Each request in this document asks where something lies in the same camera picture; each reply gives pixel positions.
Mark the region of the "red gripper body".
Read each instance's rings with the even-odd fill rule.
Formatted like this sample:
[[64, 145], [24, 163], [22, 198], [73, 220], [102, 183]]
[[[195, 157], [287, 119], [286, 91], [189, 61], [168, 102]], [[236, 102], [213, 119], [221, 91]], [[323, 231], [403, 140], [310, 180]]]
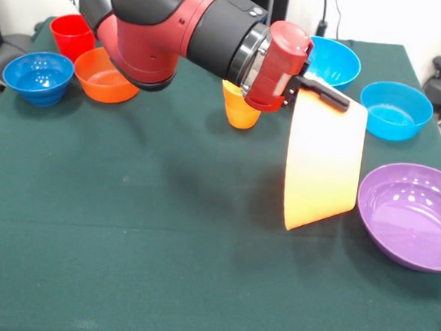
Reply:
[[311, 37], [295, 23], [272, 23], [245, 77], [245, 102], [261, 112], [279, 110], [285, 87], [301, 73], [312, 48]]

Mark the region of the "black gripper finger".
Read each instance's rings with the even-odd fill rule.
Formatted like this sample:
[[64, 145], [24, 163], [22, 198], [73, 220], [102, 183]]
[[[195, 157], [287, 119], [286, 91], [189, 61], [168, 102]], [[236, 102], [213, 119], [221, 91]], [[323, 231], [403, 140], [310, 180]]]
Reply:
[[300, 88], [315, 92], [321, 101], [330, 107], [334, 107], [339, 112], [346, 112], [350, 108], [350, 99], [322, 79], [302, 76], [300, 77], [300, 84]]

